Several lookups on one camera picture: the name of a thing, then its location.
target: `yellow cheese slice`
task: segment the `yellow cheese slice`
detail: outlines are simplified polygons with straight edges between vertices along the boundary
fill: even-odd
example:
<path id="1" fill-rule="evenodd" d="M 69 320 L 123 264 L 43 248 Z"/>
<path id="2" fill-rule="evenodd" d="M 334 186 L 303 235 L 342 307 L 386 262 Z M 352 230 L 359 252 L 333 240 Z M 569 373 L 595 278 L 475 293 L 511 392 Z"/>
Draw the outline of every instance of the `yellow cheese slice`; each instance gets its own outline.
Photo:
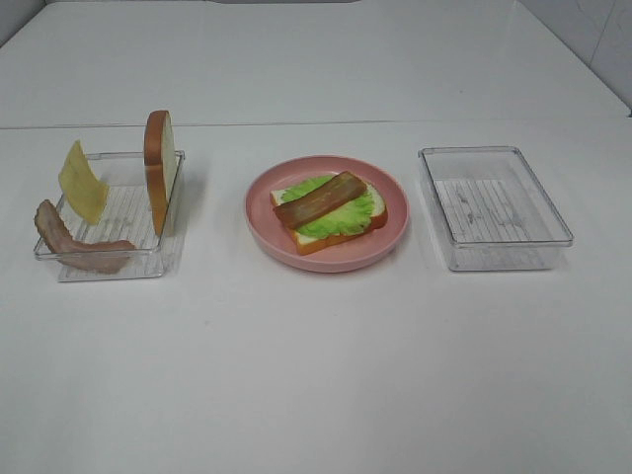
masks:
<path id="1" fill-rule="evenodd" d="M 73 210 L 88 223 L 101 219 L 108 200 L 108 185 L 92 172 L 79 140 L 75 141 L 59 173 L 59 184 Z"/>

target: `white tile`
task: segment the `white tile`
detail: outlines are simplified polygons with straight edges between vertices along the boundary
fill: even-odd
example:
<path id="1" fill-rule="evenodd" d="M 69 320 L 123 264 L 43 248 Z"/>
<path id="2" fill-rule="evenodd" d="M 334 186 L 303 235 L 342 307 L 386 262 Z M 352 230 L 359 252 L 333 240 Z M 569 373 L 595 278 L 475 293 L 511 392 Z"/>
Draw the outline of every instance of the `white tile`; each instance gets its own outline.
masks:
<path id="1" fill-rule="evenodd" d="M 520 0 L 583 62 L 591 62 L 614 0 Z"/>
<path id="2" fill-rule="evenodd" d="M 632 107 L 632 0 L 616 0 L 591 67 Z"/>

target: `sandwich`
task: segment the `sandwich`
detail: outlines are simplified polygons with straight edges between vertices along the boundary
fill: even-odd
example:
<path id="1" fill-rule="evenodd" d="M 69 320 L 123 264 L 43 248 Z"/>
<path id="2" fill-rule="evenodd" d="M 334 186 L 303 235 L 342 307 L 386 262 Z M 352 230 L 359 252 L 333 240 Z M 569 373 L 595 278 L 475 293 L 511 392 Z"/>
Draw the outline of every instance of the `sandwich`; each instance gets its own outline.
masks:
<path id="1" fill-rule="evenodd" d="M 386 202 L 377 188 L 345 171 L 321 175 L 271 191 L 276 217 L 308 255 L 361 237 L 386 225 Z"/>

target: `clear plastic container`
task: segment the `clear plastic container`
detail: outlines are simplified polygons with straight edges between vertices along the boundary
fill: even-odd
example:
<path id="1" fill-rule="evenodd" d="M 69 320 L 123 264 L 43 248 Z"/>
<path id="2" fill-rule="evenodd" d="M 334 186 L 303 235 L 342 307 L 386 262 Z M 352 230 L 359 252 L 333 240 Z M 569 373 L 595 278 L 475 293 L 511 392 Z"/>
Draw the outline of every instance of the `clear plastic container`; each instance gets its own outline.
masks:
<path id="1" fill-rule="evenodd" d="M 180 257 L 184 243 L 184 227 L 178 224 L 178 206 L 184 181 L 184 151 L 177 151 L 178 170 L 169 199 L 165 226 L 161 236 L 154 232 L 149 196 L 145 182 L 142 153 L 88 154 L 90 167 L 99 180 L 110 186 L 108 203 L 101 220 L 90 225 L 77 215 L 64 195 L 57 211 L 75 240 L 85 243 L 128 240 L 134 250 L 106 252 L 53 253 L 39 238 L 34 248 L 37 260 L 60 267 L 59 281 L 91 281 L 160 277 Z M 124 265 L 115 273 L 80 270 L 79 267 L 101 268 L 108 259 L 119 259 Z"/>
<path id="2" fill-rule="evenodd" d="M 573 234 L 517 148 L 425 148 L 422 190 L 455 272 L 554 268 Z"/>

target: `bacon strip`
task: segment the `bacon strip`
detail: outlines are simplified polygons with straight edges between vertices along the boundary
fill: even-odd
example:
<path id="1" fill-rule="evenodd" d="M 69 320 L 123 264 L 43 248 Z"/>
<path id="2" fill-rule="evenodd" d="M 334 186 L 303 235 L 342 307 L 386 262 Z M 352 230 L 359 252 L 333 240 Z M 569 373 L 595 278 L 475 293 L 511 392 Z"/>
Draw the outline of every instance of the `bacon strip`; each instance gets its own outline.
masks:
<path id="1" fill-rule="evenodd" d="M 86 244 L 72 238 L 52 203 L 46 199 L 36 212 L 35 225 L 50 252 L 65 254 L 73 252 L 109 252 L 116 250 L 134 250 L 134 245 L 127 240 L 116 242 L 99 242 Z M 103 274 L 115 274 L 127 262 L 127 256 L 86 255 L 62 257 L 61 263 L 79 270 L 96 271 Z"/>
<path id="2" fill-rule="evenodd" d="M 315 220 L 366 191 L 366 183 L 349 171 L 344 171 L 320 188 L 299 199 L 275 207 L 276 217 L 290 229 L 297 229 Z"/>

